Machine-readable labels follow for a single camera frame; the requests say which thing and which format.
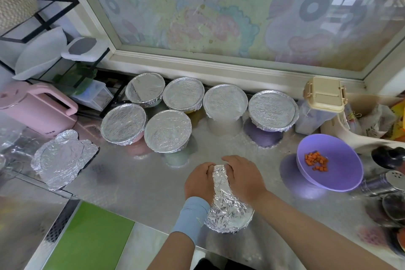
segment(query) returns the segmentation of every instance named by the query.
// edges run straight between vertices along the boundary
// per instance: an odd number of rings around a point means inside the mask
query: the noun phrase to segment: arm
[[[225,156],[233,193],[250,204],[287,242],[308,270],[394,270],[367,250],[301,213],[266,190],[256,165],[246,158]]]
[[[215,163],[195,168],[184,185],[185,204],[169,237],[147,270],[189,270],[197,237],[214,199]]]

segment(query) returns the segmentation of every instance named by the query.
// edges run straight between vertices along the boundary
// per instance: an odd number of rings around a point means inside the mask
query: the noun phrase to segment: right hand
[[[232,155],[223,156],[229,186],[242,202],[252,205],[257,198],[267,192],[263,177],[256,165],[246,158]]]

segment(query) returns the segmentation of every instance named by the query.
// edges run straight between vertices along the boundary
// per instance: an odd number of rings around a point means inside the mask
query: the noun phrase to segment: purple plate
[[[305,154],[318,151],[328,161],[328,171],[312,170]],[[297,149],[297,165],[302,175],[314,185],[332,191],[350,191],[363,179],[363,165],[356,152],[331,135],[313,134],[302,139]]]

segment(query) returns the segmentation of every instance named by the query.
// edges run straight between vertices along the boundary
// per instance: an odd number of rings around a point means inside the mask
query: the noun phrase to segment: pink kettle
[[[45,93],[53,95],[69,108]],[[47,138],[71,129],[77,121],[74,115],[77,109],[73,100],[47,83],[12,82],[0,91],[0,111]]]

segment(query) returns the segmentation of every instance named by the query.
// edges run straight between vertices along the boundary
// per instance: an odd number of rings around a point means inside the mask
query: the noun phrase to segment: aluminum foil
[[[178,110],[154,115],[145,128],[145,142],[156,153],[174,153],[184,149],[191,135],[191,121]]]
[[[224,165],[216,165],[212,175],[215,196],[205,225],[218,233],[236,233],[247,227],[254,210],[232,194]]]
[[[247,108],[247,96],[233,84],[219,84],[210,88],[202,100],[208,117],[215,121],[236,121]]]
[[[123,104],[106,114],[101,122],[101,135],[108,142],[129,145],[143,133],[145,110],[136,104]]]
[[[163,101],[170,109],[191,112],[202,107],[204,93],[205,88],[200,80],[181,77],[167,85],[163,91]]]
[[[77,132],[69,129],[42,145],[35,152],[31,167],[55,191],[73,181],[98,150],[90,140],[78,140]]]
[[[133,78],[125,88],[125,95],[134,104],[148,108],[162,99],[165,80],[156,73],[144,73]]]
[[[252,123],[264,131],[287,131],[298,119],[298,106],[287,94],[276,90],[256,93],[249,101]]]

